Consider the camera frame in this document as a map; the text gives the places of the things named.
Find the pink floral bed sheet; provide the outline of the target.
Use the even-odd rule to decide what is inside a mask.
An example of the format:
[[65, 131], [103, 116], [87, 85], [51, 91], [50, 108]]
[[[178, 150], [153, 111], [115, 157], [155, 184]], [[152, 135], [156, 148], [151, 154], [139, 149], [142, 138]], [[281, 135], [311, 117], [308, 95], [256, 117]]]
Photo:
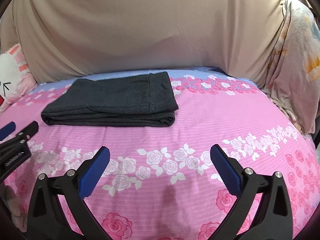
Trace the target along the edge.
[[208, 239], [236, 200], [210, 161], [218, 144], [259, 174], [282, 173], [298, 234], [319, 204], [312, 140], [249, 81], [196, 70], [169, 75], [179, 106], [170, 127], [46, 125], [42, 110], [71, 81], [42, 85], [8, 108], [1, 125], [39, 124], [30, 159], [5, 180], [22, 211], [39, 174], [61, 176], [106, 146], [110, 163], [85, 201], [113, 239]]

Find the pale floral blanket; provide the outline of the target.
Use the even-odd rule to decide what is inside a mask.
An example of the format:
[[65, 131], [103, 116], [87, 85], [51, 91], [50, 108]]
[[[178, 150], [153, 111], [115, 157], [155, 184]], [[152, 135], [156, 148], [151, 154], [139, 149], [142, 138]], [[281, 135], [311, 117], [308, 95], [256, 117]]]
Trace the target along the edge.
[[282, 10], [284, 25], [263, 91], [300, 133], [313, 134], [319, 117], [319, 28], [299, 0], [285, 1]]

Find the white cartoon bunny pillow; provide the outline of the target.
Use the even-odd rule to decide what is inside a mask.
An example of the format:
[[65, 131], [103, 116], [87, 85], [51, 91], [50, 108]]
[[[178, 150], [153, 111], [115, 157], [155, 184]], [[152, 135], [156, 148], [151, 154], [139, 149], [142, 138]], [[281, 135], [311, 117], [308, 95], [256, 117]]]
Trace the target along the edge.
[[18, 43], [1, 54], [1, 114], [13, 103], [37, 87], [21, 45]]

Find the dark grey pants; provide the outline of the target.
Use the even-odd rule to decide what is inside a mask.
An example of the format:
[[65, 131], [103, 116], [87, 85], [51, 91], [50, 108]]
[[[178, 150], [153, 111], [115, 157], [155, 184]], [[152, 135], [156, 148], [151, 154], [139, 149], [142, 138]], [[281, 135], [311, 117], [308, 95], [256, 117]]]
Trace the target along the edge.
[[169, 127], [178, 110], [167, 72], [93, 81], [78, 79], [48, 104], [49, 126]]

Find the beige fabric curtain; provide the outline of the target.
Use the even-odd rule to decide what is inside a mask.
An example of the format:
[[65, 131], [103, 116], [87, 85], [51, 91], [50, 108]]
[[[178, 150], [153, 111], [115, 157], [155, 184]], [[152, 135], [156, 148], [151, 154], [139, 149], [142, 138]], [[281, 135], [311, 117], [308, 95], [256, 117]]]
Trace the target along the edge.
[[19, 43], [39, 83], [204, 66], [262, 86], [284, 1], [12, 0], [1, 48]]

